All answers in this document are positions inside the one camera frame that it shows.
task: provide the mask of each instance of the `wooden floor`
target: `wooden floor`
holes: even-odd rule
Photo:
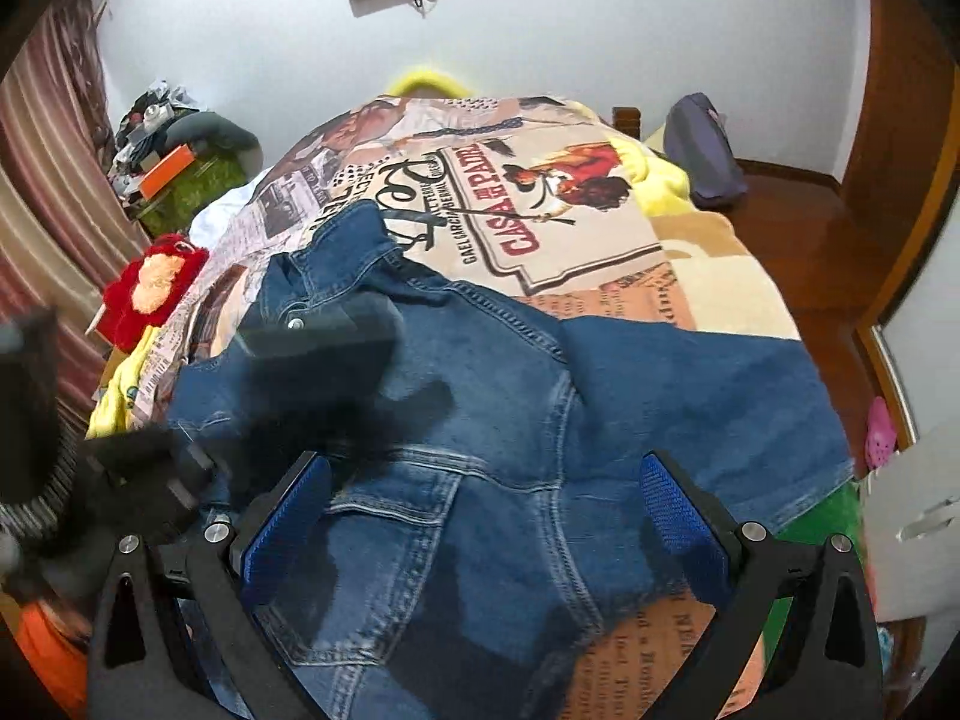
[[[784,296],[843,421],[860,475],[877,385],[853,325],[880,288],[888,258],[832,189],[762,175],[748,182],[749,194],[727,217]]]

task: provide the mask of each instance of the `yellow cloth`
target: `yellow cloth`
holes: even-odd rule
[[[409,71],[402,79],[392,84],[387,90],[387,95],[392,98],[432,98],[436,96],[434,92],[439,92],[440,97],[448,100],[472,97],[470,90],[462,83],[429,68],[416,68]]]
[[[160,327],[148,327],[143,331],[136,349],[130,357],[117,365],[107,391],[104,392],[97,408],[90,415],[90,425],[86,430],[88,439],[112,436],[114,433],[123,433],[131,428],[133,423],[133,401],[136,400],[136,386],[140,380],[140,369],[147,359],[147,352],[154,345]]]
[[[607,140],[616,149],[645,215],[658,217],[696,210],[690,202],[690,181],[683,170],[626,135],[610,132]]]

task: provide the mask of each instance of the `denim jacket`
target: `denim jacket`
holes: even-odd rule
[[[334,720],[555,717],[584,645],[678,579],[637,485],[651,448],[775,531],[850,475],[798,341],[554,319],[405,259],[370,201],[275,256],[241,327],[296,333],[360,293],[400,322],[388,439],[256,610]],[[289,413],[257,433],[256,493],[312,448],[323,370],[251,391],[246,365],[234,338],[186,367],[168,418],[224,437]]]

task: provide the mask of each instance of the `red stuffed toy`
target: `red stuffed toy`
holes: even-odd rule
[[[107,285],[97,330],[121,351],[133,351],[148,326],[169,319],[209,255],[183,235],[161,235]]]

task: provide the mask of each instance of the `blue mesh pad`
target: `blue mesh pad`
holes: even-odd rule
[[[656,532],[680,561],[693,594],[723,608],[731,595],[727,552],[655,454],[640,461],[640,491]]]
[[[315,456],[243,555],[240,600],[267,604],[330,502],[330,463]]]

